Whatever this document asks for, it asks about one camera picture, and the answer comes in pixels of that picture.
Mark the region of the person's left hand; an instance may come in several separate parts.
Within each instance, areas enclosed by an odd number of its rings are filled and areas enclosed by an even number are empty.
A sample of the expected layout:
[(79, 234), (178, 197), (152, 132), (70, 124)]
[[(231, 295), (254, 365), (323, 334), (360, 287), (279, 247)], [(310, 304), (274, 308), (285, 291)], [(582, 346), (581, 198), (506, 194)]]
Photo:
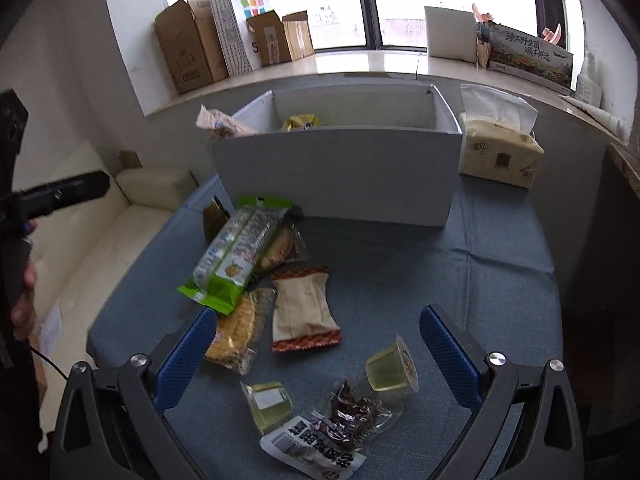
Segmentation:
[(21, 295), (11, 311), (14, 325), (14, 337), (17, 340), (27, 339), (35, 328), (37, 312), (35, 307), (35, 287), (38, 280), (37, 268), (32, 259), (25, 263)]

